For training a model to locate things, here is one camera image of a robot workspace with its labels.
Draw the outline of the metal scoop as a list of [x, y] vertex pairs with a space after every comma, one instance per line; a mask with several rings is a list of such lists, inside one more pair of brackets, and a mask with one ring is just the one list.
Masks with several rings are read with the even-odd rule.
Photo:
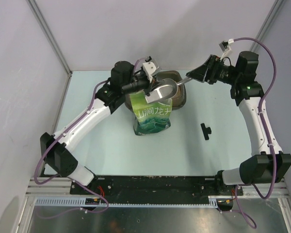
[[151, 104], [162, 100], [171, 99], [177, 94], [178, 88], [181, 85], [184, 85], [190, 81], [192, 81], [192, 79], [188, 77], [179, 82], [172, 79], [164, 79], [157, 87], [150, 91], [148, 95], [145, 95], [145, 100], [148, 104]]

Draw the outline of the green litter bag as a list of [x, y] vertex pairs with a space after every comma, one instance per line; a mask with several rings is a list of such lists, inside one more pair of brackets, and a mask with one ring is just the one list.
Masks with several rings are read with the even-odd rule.
[[159, 133], [170, 128], [172, 99], [147, 103], [142, 92], [130, 94], [129, 98], [135, 114], [133, 129], [137, 136]]

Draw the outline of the black bag clip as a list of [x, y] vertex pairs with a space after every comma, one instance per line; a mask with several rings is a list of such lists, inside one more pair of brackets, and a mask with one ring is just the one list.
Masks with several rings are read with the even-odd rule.
[[206, 141], [208, 141], [210, 139], [209, 135], [212, 134], [211, 127], [207, 127], [205, 125], [205, 123], [201, 123], [200, 126], [201, 126], [201, 129], [202, 129], [202, 133], [203, 133], [204, 139]]

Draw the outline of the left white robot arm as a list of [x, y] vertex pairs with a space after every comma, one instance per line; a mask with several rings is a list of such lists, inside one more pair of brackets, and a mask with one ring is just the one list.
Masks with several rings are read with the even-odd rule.
[[78, 182], [85, 193], [94, 193], [97, 190], [94, 173], [83, 166], [72, 151], [98, 123], [125, 102], [127, 94], [149, 88], [157, 68], [151, 57], [138, 59], [135, 64], [115, 63], [110, 77], [95, 86], [91, 101], [83, 112], [61, 130], [40, 137], [41, 161], [57, 175]]

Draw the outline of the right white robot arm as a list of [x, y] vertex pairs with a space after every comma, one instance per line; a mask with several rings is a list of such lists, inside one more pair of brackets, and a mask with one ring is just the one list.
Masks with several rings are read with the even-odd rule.
[[214, 182], [214, 190], [220, 195], [230, 191], [232, 185], [268, 183], [273, 189], [291, 166], [291, 155], [283, 152], [275, 138], [264, 91], [255, 80], [258, 64], [258, 54], [242, 51], [235, 66], [227, 66], [222, 58], [211, 55], [204, 64], [186, 73], [186, 77], [201, 83], [229, 84], [231, 98], [242, 113], [249, 133], [252, 156], [238, 168], [218, 172], [221, 178]]

